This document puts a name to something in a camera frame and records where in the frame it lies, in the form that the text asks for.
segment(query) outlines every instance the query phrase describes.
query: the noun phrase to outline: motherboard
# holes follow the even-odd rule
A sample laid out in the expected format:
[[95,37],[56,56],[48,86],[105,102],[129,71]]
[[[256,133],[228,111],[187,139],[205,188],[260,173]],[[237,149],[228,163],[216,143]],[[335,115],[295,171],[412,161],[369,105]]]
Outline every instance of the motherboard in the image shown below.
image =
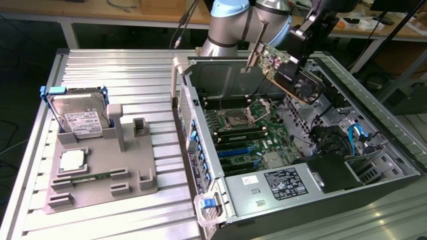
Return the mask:
[[225,176],[288,166],[301,156],[269,99],[205,103],[204,117]]

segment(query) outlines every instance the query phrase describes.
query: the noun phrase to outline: circuit board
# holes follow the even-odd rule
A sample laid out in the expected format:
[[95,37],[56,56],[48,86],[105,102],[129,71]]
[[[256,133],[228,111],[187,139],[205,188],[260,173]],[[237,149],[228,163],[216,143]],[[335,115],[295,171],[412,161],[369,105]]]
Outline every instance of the circuit board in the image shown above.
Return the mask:
[[269,81],[275,81],[279,66],[283,62],[289,61],[289,57],[287,53],[280,52],[268,44],[264,45],[264,49],[259,55],[257,66]]
[[252,102],[248,107],[204,110],[225,176],[288,166],[301,156],[276,106],[261,98]]

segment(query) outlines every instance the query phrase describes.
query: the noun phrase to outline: table leg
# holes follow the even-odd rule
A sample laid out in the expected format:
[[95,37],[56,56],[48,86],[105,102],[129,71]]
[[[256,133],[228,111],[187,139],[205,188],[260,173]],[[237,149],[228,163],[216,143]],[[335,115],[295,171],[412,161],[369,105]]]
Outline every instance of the table leg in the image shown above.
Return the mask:
[[363,52],[357,62],[353,64],[349,73],[355,73],[360,70],[360,68],[363,67],[363,65],[367,63],[369,57],[372,56],[375,50],[379,48],[380,44],[383,43],[383,41],[385,40],[384,37],[375,39],[372,41],[372,43],[368,45],[365,51]]
[[69,49],[79,49],[79,40],[73,29],[73,23],[71,21],[60,22],[61,31],[64,33],[65,41]]

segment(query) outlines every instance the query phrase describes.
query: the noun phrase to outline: hard drive label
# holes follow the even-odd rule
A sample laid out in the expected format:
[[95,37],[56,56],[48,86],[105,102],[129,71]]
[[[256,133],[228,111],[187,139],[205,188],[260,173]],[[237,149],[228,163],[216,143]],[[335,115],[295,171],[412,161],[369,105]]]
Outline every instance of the hard drive label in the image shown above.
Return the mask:
[[264,173],[276,200],[284,200],[308,193],[295,168]]
[[68,125],[73,134],[92,134],[103,131],[96,111],[65,113]]

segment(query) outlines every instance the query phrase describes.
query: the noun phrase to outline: barcode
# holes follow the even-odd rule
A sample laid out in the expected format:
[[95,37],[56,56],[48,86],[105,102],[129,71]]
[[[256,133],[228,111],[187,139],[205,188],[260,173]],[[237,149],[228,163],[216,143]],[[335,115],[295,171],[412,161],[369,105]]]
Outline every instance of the barcode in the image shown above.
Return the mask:
[[89,132],[89,133],[99,133],[100,131],[101,131],[100,128],[95,128],[95,129],[91,129],[88,132]]

